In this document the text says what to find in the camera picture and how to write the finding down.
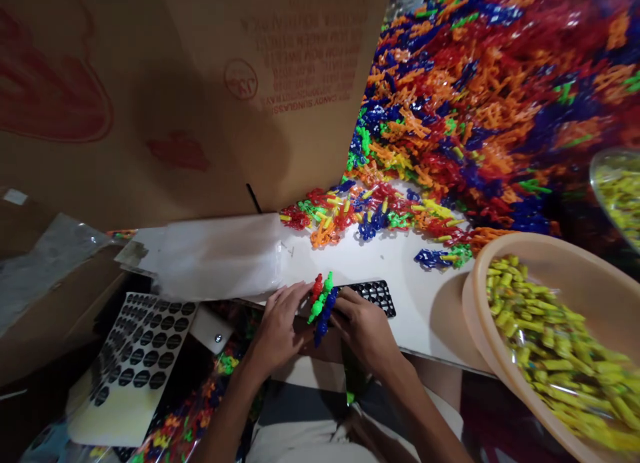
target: cardboard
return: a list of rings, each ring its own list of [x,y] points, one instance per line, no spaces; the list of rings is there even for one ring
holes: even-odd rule
[[[387,3],[0,1],[0,183],[98,229],[339,182]]]
[[[126,273],[103,248],[29,306],[0,338],[0,387],[93,341],[93,322]]]
[[[57,214],[25,196],[0,187],[0,260],[29,253]]]

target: pile of plastic toys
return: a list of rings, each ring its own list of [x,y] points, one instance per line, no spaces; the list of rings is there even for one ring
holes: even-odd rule
[[[283,223],[314,248],[355,224],[363,241],[412,229],[474,255],[507,232],[560,236],[550,208],[593,154],[640,146],[639,58],[640,0],[429,0],[382,28],[342,184]]]

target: transparent plastic bowl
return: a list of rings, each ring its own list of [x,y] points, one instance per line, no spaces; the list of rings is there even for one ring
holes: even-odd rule
[[[489,367],[568,452],[583,463],[629,463],[621,454],[574,436],[511,361],[493,323],[486,292],[491,260],[507,254],[515,254],[529,267],[530,278],[559,289],[559,300],[587,318],[589,332],[605,347],[629,356],[636,366],[640,363],[640,284],[577,246],[550,236],[516,233],[484,247],[467,277],[462,298],[469,332]]]

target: plastic packaging bag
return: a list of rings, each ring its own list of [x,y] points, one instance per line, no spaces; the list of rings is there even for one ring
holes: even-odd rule
[[[277,289],[281,231],[276,213],[168,225],[157,271],[161,295],[226,300]]]

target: sticker sheet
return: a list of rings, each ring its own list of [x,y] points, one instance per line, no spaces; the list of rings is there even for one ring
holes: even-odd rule
[[[127,293],[98,358],[69,392],[72,441],[143,443],[196,310],[196,303]]]

